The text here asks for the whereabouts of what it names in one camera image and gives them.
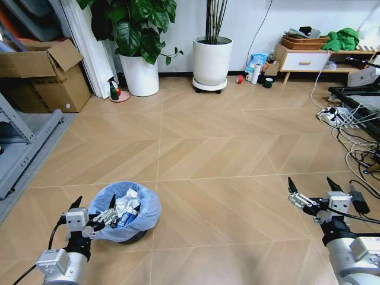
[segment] trash can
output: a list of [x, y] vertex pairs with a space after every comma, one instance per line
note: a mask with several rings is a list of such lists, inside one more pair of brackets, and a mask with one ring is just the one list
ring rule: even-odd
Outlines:
[[120, 181], [104, 187], [92, 200], [88, 212], [96, 214], [108, 209], [113, 194], [116, 199], [125, 196], [127, 190], [131, 188], [137, 192], [137, 200], [140, 203], [140, 213], [135, 220], [124, 227], [112, 228], [106, 226], [96, 232], [93, 239], [106, 239], [113, 242], [132, 243], [141, 239], [146, 231], [152, 229], [161, 214], [160, 199], [157, 194], [135, 182]]

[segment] wooden floor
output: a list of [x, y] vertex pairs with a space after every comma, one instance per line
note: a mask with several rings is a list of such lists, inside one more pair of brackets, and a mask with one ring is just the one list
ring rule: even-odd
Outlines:
[[[120, 180], [157, 191], [162, 215], [133, 245], [94, 241], [84, 284], [337, 284], [321, 230], [287, 201], [288, 176], [310, 197], [328, 191], [326, 176], [343, 187], [354, 177], [315, 119], [314, 83], [265, 89], [228, 79], [221, 94], [164, 78], [151, 97], [91, 98], [0, 227], [1, 284], [36, 261], [73, 200], [88, 205]], [[318, 84], [317, 101], [331, 85]], [[364, 195], [380, 218], [379, 202]], [[54, 248], [65, 235], [59, 228]], [[41, 283], [34, 270], [21, 284]]]

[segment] cabinet drawer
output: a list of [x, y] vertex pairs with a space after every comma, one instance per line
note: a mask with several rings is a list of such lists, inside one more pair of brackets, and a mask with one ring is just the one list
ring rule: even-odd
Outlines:
[[329, 57], [328, 53], [288, 53], [281, 70], [320, 71]]

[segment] gray rug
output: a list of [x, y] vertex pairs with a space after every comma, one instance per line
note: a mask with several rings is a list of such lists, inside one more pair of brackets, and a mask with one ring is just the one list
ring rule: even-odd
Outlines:
[[[18, 112], [19, 116], [24, 120], [28, 127], [36, 132], [42, 123], [50, 114], [26, 114]], [[49, 138], [42, 145], [42, 148], [36, 154], [34, 159], [29, 164], [28, 168], [19, 178], [17, 185], [17, 191], [9, 194], [4, 200], [0, 201], [0, 224], [5, 220], [10, 211], [13, 209], [18, 199], [22, 196], [29, 183], [40, 169], [41, 165], [54, 149], [57, 142], [61, 139], [66, 129], [69, 127], [71, 121], [76, 117], [76, 113], [64, 114], [63, 123], [57, 125]]]

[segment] potted plant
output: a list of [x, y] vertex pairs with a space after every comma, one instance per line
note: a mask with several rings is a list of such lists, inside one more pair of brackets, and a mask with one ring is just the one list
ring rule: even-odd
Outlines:
[[129, 92], [149, 96], [159, 90], [157, 57], [172, 58], [183, 54], [175, 48], [171, 55], [161, 53], [165, 42], [160, 34], [174, 23], [174, 0], [77, 0], [81, 9], [91, 7], [91, 28], [97, 40], [114, 40]]
[[193, 41], [193, 85], [196, 91], [216, 90], [227, 85], [233, 40], [220, 37], [227, 0], [207, 0], [206, 33]]

